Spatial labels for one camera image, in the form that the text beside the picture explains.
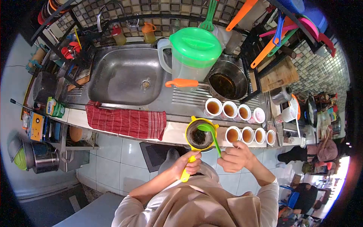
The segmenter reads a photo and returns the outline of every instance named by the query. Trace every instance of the white cup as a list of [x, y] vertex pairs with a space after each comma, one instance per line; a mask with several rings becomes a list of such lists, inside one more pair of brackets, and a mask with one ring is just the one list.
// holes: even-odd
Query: white cup
[[[231, 106], [232, 108], [233, 108], [233, 115], [230, 117], [230, 116], [228, 116], [226, 113], [225, 113], [225, 111], [224, 111], [224, 107], [225, 106], [227, 106], [227, 105], [229, 105], [229, 106]], [[223, 103], [223, 106], [222, 106], [222, 112], [221, 112], [221, 114], [219, 115], [219, 117], [222, 119], [222, 120], [224, 120], [224, 119], [226, 119], [226, 118], [235, 118], [236, 116], [237, 116], [237, 111], [238, 110], [238, 108], [237, 108], [237, 105], [234, 103], [234, 102], [231, 102], [231, 101], [226, 101], [225, 103]]]
[[[218, 108], [219, 108], [218, 113], [216, 113], [216, 114], [212, 114], [212, 113], [208, 110], [207, 106], [208, 106], [208, 104], [209, 104], [210, 102], [215, 102], [215, 103], [217, 103], [217, 104], [218, 104]], [[216, 98], [209, 98], [209, 99], [205, 102], [205, 108], [204, 108], [204, 111], [203, 111], [203, 112], [204, 112], [204, 114], [205, 114], [207, 117], [215, 117], [215, 116], [218, 116], [219, 114], [221, 114], [222, 110], [223, 110], [223, 107], [222, 107], [222, 103], [221, 103], [221, 101], [219, 101], [219, 100], [218, 100], [218, 99], [216, 99]]]
[[[258, 142], [257, 141], [257, 139], [256, 139], [256, 134], [257, 134], [257, 132], [258, 131], [260, 131], [261, 132], [261, 135], [262, 135], [262, 139], [261, 139], [261, 141], [260, 142]], [[265, 132], [265, 130], [263, 129], [263, 128], [258, 128], [258, 129], [256, 129], [256, 131], [254, 132], [254, 140], [258, 143], [258, 144], [263, 144], [264, 143], [264, 141], [265, 141], [265, 139], [266, 139], [266, 132]]]
[[251, 118], [247, 121], [250, 124], [259, 123], [262, 124], [265, 121], [265, 112], [260, 107], [257, 107], [254, 109], [253, 114], [251, 115]]
[[[273, 135], [273, 139], [272, 139], [272, 143], [269, 143], [268, 135], [269, 133], [271, 133]], [[276, 140], [276, 133], [274, 130], [270, 129], [267, 133], [266, 133], [266, 142], [268, 145], [273, 146], [275, 144], [275, 140]]]
[[292, 106], [289, 106], [288, 108], [284, 109], [281, 114], [275, 117], [275, 121], [277, 123], [282, 122], [289, 122], [296, 118], [295, 110]]
[[228, 132], [230, 131], [230, 130], [235, 130], [236, 132], [237, 132], [237, 134], [238, 134], [238, 137], [237, 137], [237, 140], [240, 140], [241, 139], [241, 130], [239, 129], [239, 128], [237, 128], [236, 126], [231, 126], [231, 127], [229, 127], [229, 128], [227, 128], [227, 131], [226, 131], [226, 134], [225, 134], [225, 138], [226, 138], [226, 141], [229, 143], [229, 144], [232, 144], [229, 140], [228, 140], [228, 138], [227, 138], [227, 134], [228, 134]]
[[[251, 133], [251, 138], [248, 140], [248, 141], [245, 141], [244, 139], [243, 139], [243, 132], [245, 131], [245, 130], [248, 130], [248, 131], [250, 131], [250, 133]], [[244, 127], [243, 129], [242, 129], [242, 132], [241, 132], [241, 141], [242, 142], [244, 142], [245, 144], [250, 144], [250, 143], [252, 143], [252, 141], [253, 141], [253, 139], [254, 139], [254, 134], [253, 134], [253, 130], [252, 130], [252, 128], [251, 127]]]
[[[248, 112], [248, 116], [246, 119], [244, 119], [241, 115], [240, 115], [240, 109], [245, 109], [247, 110]], [[248, 107], [248, 105], [246, 104], [241, 104], [239, 107], [238, 107], [238, 110], [237, 110], [237, 116], [235, 118], [233, 118], [233, 120], [235, 121], [240, 121], [240, 120], [244, 120], [244, 121], [248, 121], [250, 118], [251, 118], [251, 109]]]

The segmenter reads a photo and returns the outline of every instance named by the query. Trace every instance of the mosaic tile wall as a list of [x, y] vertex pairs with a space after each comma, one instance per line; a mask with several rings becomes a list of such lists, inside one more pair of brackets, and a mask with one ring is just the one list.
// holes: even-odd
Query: mosaic tile wall
[[[75, 15], [84, 27], [97, 24], [97, 14], [100, 8], [109, 0], [85, 0], [73, 9]], [[179, 14], [187, 16], [196, 16], [205, 18], [208, 10], [209, 0], [121, 0], [126, 16], [149, 15], [149, 14]], [[228, 24], [242, 7], [245, 0], [220, 0], [214, 15], [214, 20]], [[118, 4], [110, 4], [107, 10], [102, 14], [105, 19], [117, 19], [122, 17], [122, 12]], [[169, 25], [175, 19], [163, 18], [145, 18], [140, 19], [140, 27], [137, 29], [128, 29], [124, 22], [110, 24], [109, 31], [105, 32], [106, 37], [111, 37], [111, 28], [118, 24], [121, 26], [126, 37], [143, 36], [141, 27], [144, 21], [153, 23], [156, 26], [156, 36], [169, 36]], [[72, 18], [69, 13], [62, 16], [56, 24], [61, 31], [65, 32], [72, 24]], [[181, 27], [197, 27], [200, 22], [192, 20], [180, 20]], [[239, 54], [242, 42], [234, 51]], [[295, 49], [296, 53], [304, 55], [292, 62], [300, 76], [300, 80], [291, 85], [295, 93], [306, 98], [311, 92], [318, 94], [322, 91], [328, 93], [338, 93], [338, 108], [340, 110], [345, 107], [346, 93], [349, 88], [349, 75], [347, 63], [341, 50], [337, 44], [337, 53], [335, 58], [324, 49], [324, 57], [315, 55], [310, 50], [308, 44], [303, 42]]]
[[300, 44], [294, 51], [303, 53], [303, 56], [292, 60], [300, 80], [290, 87], [293, 92], [304, 98], [308, 97], [309, 93], [338, 93], [338, 109], [344, 111], [346, 91], [350, 84], [349, 72], [343, 50], [339, 44], [335, 47], [337, 52], [335, 58], [332, 58], [325, 48], [324, 56], [321, 57], [313, 54], [305, 41]]

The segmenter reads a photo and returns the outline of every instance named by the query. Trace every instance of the red striped towel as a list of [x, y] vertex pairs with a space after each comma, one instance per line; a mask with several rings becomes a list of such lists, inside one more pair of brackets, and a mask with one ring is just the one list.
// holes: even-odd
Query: red striped towel
[[163, 139], [166, 113], [130, 109], [109, 110], [99, 108], [100, 102], [86, 105], [88, 124], [91, 128], [128, 135], [140, 139]]

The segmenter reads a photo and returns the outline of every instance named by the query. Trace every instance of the stainless steel sink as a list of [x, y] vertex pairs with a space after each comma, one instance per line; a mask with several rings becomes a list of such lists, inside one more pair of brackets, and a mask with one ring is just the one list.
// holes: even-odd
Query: stainless steel sink
[[[171, 66], [171, 53], [164, 53], [164, 58]], [[242, 62], [234, 58], [221, 56], [219, 60], [242, 67]], [[138, 42], [124, 46], [103, 46], [97, 48], [90, 82], [70, 92], [64, 88], [60, 101], [74, 109], [85, 109], [88, 101], [93, 100], [101, 102], [102, 108], [165, 111], [168, 121], [183, 123], [189, 123], [193, 115], [205, 117], [205, 102], [212, 97], [208, 89], [182, 92], [175, 87], [165, 87], [164, 84], [169, 80], [171, 74], [160, 67], [157, 50], [152, 45]], [[254, 110], [264, 102], [262, 96], [263, 99], [254, 98], [246, 104]], [[219, 118], [213, 118], [213, 122], [220, 126], [251, 126], [253, 129], [261, 125], [237, 123], [231, 119], [222, 121]]]
[[95, 56], [89, 98], [101, 103], [147, 105], [160, 94], [166, 71], [158, 51], [129, 46], [103, 48]]

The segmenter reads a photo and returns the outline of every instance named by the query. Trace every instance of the green ladle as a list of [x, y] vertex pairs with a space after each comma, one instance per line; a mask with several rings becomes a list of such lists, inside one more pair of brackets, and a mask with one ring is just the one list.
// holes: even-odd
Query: green ladle
[[201, 130], [201, 131], [209, 131], [209, 132], [212, 133], [214, 144], [216, 145], [219, 157], [221, 157], [221, 149], [219, 148], [217, 138], [216, 138], [216, 135], [215, 135], [215, 129], [213, 128], [213, 126], [210, 125], [210, 124], [200, 124], [200, 125], [198, 125], [198, 129]]

